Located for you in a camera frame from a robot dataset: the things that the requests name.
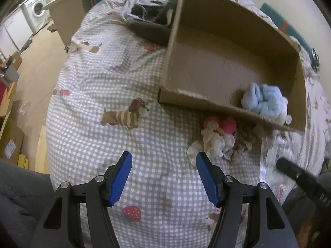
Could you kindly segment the patterned white duvet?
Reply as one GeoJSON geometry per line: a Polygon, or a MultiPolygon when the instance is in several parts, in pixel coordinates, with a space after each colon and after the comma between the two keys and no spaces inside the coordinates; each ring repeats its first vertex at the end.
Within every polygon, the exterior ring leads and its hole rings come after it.
{"type": "Polygon", "coordinates": [[[50,178],[90,181],[129,151],[133,165],[109,210],[121,247],[207,247],[216,208],[186,152],[202,113],[158,103],[166,48],[125,27],[135,3],[102,0],[72,37],[47,115],[50,178]]]}

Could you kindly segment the pink round soft object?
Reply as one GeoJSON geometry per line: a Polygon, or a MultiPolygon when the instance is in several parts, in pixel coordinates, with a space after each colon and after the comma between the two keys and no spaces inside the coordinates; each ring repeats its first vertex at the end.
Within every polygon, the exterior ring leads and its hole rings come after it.
{"type": "Polygon", "coordinates": [[[227,134],[234,134],[237,128],[237,123],[232,116],[227,116],[225,118],[219,118],[216,115],[208,116],[204,119],[204,128],[206,128],[210,122],[216,122],[219,128],[223,129],[227,134]]]}

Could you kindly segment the cardboard box on floor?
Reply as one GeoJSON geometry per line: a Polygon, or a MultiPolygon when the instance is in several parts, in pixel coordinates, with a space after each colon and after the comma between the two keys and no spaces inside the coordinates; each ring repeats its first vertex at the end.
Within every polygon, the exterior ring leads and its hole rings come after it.
{"type": "Polygon", "coordinates": [[[17,165],[24,132],[9,117],[1,117],[1,159],[17,165]]]}

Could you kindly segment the dark grey garment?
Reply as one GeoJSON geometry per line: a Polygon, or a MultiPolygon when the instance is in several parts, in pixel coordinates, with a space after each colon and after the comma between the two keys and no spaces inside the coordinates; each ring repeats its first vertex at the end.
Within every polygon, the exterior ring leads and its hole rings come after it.
{"type": "Polygon", "coordinates": [[[167,46],[178,0],[145,5],[135,3],[127,15],[125,26],[137,36],[167,46]]]}

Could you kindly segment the brown cardboard box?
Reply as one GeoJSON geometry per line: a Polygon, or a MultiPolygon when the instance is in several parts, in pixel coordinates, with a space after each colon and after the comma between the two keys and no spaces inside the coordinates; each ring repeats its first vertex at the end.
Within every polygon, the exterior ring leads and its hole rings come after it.
{"type": "Polygon", "coordinates": [[[234,1],[178,0],[159,102],[304,132],[306,87],[299,46],[234,1]],[[242,108],[244,90],[252,82],[280,88],[290,124],[278,125],[242,108]]]}

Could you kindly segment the wooden bedside cabinet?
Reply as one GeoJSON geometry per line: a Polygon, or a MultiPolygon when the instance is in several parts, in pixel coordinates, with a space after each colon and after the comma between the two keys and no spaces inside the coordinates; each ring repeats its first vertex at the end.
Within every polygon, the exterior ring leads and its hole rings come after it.
{"type": "Polygon", "coordinates": [[[64,46],[69,47],[85,16],[82,0],[53,0],[44,8],[49,11],[64,46]]]}

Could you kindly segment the teal cushion with orange stripe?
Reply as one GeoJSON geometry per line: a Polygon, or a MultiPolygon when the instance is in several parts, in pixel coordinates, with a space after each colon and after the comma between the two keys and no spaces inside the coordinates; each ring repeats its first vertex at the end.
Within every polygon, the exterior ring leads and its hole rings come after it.
{"type": "Polygon", "coordinates": [[[278,11],[273,9],[273,7],[266,2],[262,4],[260,10],[272,19],[277,28],[279,28],[286,35],[295,37],[306,49],[308,54],[312,55],[312,48],[309,46],[307,41],[278,11]]]}

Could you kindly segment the light blue fluffy sock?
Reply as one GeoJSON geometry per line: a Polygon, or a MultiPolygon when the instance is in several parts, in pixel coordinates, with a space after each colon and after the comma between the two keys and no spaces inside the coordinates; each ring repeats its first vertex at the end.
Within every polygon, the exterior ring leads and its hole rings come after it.
{"type": "Polygon", "coordinates": [[[277,86],[250,83],[241,99],[242,107],[279,125],[290,124],[288,100],[277,86]]]}

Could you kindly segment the small clear plastic packet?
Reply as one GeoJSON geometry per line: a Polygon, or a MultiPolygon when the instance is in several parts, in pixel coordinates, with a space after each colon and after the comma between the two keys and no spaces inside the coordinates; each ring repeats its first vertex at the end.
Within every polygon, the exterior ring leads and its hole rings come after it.
{"type": "Polygon", "coordinates": [[[260,181],[269,186],[285,184],[286,177],[277,169],[277,161],[282,157],[292,160],[290,143],[282,137],[264,136],[261,140],[260,181]]]}

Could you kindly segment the white lace scrunchie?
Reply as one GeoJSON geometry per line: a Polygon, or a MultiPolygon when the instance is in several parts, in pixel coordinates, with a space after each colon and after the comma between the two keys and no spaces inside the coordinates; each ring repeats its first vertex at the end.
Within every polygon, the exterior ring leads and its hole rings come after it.
{"type": "Polygon", "coordinates": [[[240,163],[252,151],[254,144],[266,135],[260,124],[239,121],[235,131],[229,133],[215,121],[208,121],[206,128],[201,130],[200,139],[190,145],[186,155],[194,167],[199,152],[205,152],[209,158],[216,157],[240,163]]]}

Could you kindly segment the white washing machine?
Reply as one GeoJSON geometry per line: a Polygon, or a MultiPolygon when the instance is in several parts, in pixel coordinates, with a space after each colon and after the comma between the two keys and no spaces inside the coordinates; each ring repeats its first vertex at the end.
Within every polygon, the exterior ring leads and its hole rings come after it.
{"type": "Polygon", "coordinates": [[[48,21],[49,11],[44,9],[46,4],[46,0],[26,0],[21,6],[33,34],[37,34],[48,21]]]}

